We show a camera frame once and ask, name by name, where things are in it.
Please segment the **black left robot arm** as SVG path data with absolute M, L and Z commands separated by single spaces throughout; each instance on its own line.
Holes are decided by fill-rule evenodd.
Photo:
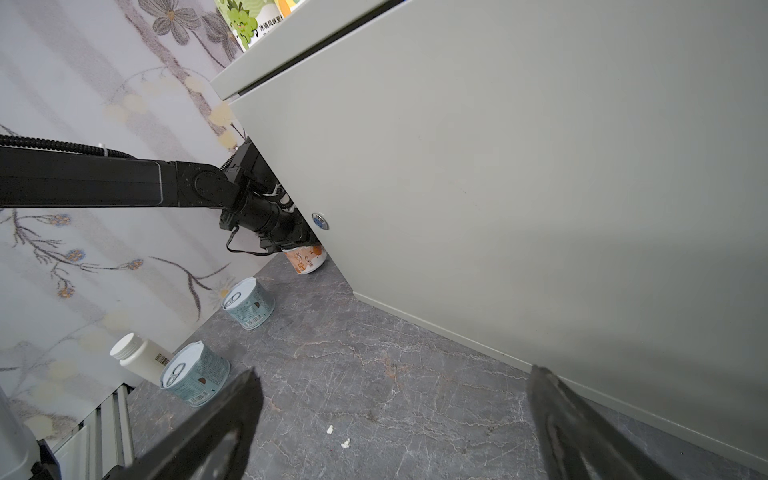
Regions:
M 209 208 L 267 256 L 320 241 L 251 140 L 221 167 L 139 159 L 106 147 L 1 138 L 1 204 L 12 208 Z

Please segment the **yellow label can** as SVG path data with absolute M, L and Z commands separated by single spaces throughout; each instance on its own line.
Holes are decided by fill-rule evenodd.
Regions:
M 303 0 L 275 0 L 280 14 L 287 18 L 303 2 Z

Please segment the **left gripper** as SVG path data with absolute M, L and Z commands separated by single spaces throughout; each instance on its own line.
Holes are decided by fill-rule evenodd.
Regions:
M 278 202 L 252 192 L 248 192 L 236 208 L 222 211 L 219 226 L 230 233 L 226 248 L 231 253 L 254 254 L 254 251 L 230 247 L 240 229 L 252 231 L 259 237 L 262 254 L 318 245 L 318 237 L 298 209 L 286 210 Z

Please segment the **orange label can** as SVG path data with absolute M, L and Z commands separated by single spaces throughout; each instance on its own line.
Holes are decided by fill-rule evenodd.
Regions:
M 299 275 L 316 271 L 328 258 L 328 254 L 321 244 L 285 250 L 284 255 Z

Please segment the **green label can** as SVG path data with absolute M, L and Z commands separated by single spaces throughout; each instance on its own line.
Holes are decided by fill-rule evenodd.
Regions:
M 283 20 L 273 0 L 216 0 L 215 4 L 243 50 L 248 50 Z

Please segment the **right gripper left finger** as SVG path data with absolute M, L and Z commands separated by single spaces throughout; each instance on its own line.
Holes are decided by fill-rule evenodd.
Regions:
M 241 479 L 264 405 L 251 369 L 112 479 Z

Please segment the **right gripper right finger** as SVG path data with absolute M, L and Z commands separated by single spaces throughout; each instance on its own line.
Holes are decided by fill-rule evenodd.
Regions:
M 527 399 L 550 479 L 672 479 L 551 370 L 534 365 Z

